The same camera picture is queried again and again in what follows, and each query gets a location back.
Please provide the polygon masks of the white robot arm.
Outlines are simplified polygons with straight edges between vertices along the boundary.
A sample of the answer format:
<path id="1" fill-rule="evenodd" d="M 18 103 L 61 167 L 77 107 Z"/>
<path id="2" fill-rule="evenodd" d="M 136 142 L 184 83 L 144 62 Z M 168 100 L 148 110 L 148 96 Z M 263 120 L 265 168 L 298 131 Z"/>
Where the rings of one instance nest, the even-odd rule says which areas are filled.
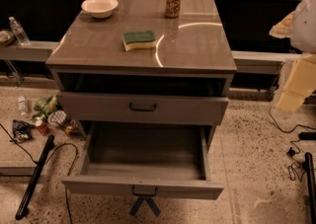
<path id="1" fill-rule="evenodd" d="M 302 51 L 291 69 L 276 108 L 281 112 L 296 112 L 316 90 L 316 0 L 302 0 L 296 9 L 272 27 L 270 35 L 290 38 L 292 47 Z"/>

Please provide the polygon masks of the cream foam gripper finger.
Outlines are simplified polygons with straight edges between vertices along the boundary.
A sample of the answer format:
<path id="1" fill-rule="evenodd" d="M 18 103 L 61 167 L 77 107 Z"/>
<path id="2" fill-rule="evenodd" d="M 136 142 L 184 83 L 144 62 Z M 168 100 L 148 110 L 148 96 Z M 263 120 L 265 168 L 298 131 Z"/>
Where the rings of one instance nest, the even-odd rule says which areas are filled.
<path id="1" fill-rule="evenodd" d="M 296 112 L 305 99 L 316 91 L 316 54 L 304 53 L 291 64 L 276 108 L 281 112 Z"/>

